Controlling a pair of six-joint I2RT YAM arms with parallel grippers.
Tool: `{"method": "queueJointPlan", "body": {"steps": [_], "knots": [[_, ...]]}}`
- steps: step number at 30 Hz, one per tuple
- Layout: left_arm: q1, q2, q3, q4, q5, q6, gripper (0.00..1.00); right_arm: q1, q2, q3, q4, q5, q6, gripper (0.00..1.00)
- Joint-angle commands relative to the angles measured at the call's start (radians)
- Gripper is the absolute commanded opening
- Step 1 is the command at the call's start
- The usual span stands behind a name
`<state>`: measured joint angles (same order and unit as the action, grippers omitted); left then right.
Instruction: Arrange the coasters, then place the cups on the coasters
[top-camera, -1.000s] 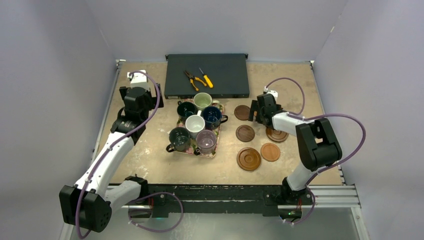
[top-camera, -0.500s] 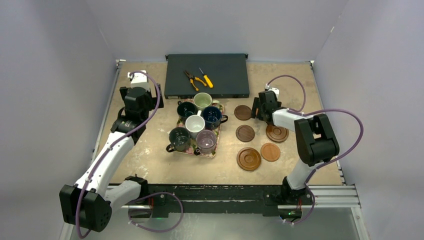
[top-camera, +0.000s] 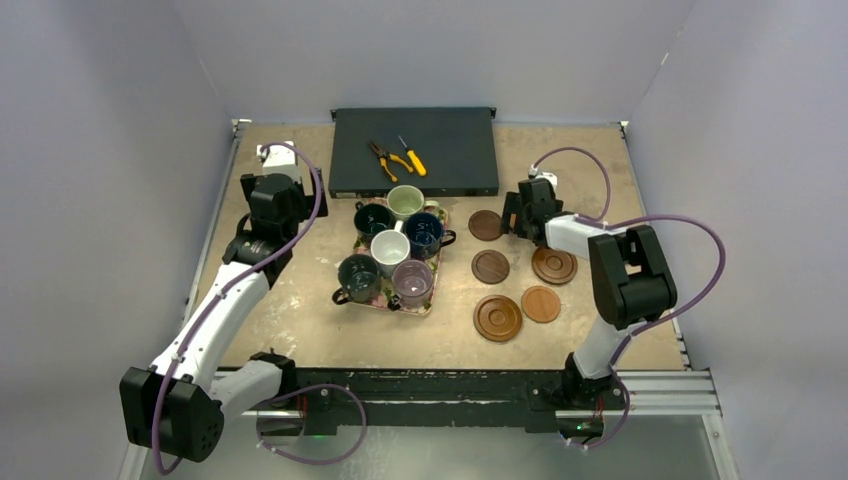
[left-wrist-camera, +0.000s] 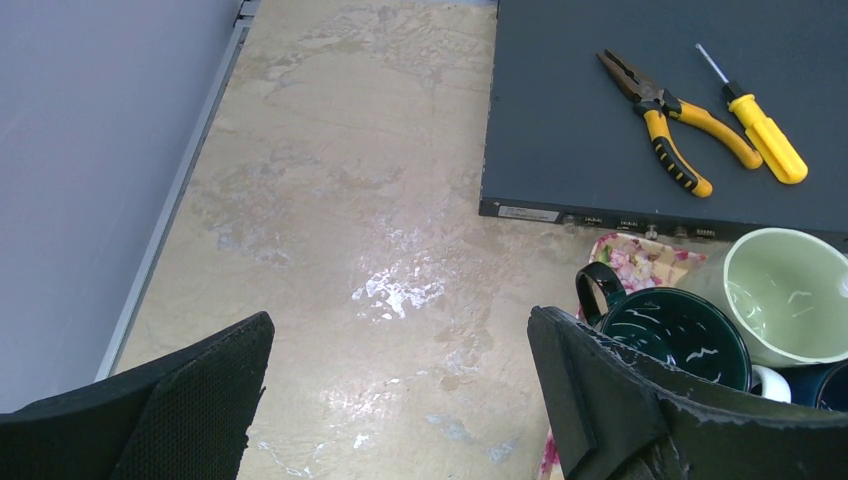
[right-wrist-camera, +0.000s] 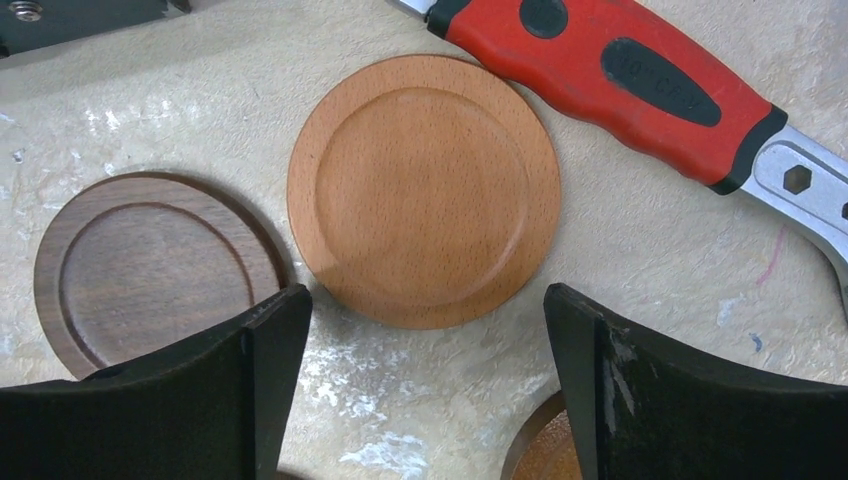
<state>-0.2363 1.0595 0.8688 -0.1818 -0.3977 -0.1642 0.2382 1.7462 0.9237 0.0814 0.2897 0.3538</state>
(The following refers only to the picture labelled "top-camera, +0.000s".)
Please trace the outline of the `glossy brown ringed coaster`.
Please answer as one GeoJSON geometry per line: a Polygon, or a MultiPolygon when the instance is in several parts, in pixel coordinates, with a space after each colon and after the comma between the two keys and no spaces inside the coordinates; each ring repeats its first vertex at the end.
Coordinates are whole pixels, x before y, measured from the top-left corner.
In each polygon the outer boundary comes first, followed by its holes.
{"type": "Polygon", "coordinates": [[[485,339],[504,343],[522,329],[523,315],[515,301],[504,295],[488,295],[478,301],[472,315],[477,332],[485,339]]]}
{"type": "Polygon", "coordinates": [[[578,272],[578,262],[574,255],[544,247],[534,251],[531,267],[540,280],[552,285],[567,284],[578,272]]]}

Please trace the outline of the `glossy brown ringed coaster front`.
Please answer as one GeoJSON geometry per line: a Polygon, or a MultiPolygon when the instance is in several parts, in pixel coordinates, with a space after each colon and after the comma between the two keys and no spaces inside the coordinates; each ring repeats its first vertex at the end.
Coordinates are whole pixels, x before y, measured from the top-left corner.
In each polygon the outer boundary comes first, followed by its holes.
{"type": "Polygon", "coordinates": [[[477,332],[485,339],[504,343],[522,329],[523,315],[515,301],[504,295],[488,295],[478,301],[472,315],[477,332]]]}

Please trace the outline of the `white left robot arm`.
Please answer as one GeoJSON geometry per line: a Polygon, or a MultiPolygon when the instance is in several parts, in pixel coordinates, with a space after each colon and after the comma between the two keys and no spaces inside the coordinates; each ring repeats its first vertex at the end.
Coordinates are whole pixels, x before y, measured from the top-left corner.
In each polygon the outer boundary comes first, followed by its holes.
{"type": "Polygon", "coordinates": [[[129,368],[119,383],[130,443],[192,462],[209,457],[227,420],[266,401],[284,409],[297,399],[293,360],[253,355],[235,374],[215,373],[235,334],[270,292],[293,246],[327,214],[321,175],[312,194],[300,177],[272,173],[240,179],[249,211],[226,246],[206,297],[177,337],[151,364],[129,368]]]}

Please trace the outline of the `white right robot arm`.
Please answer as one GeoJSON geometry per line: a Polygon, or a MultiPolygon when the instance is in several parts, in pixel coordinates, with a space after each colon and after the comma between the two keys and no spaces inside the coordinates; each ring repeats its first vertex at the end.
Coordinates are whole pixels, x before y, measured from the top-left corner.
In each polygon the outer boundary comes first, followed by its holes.
{"type": "Polygon", "coordinates": [[[584,407],[613,386],[615,367],[641,327],[677,303],[677,288],[650,226],[611,227],[567,212],[550,181],[522,180],[507,193],[501,231],[588,260],[598,316],[567,356],[554,402],[584,407]]]}

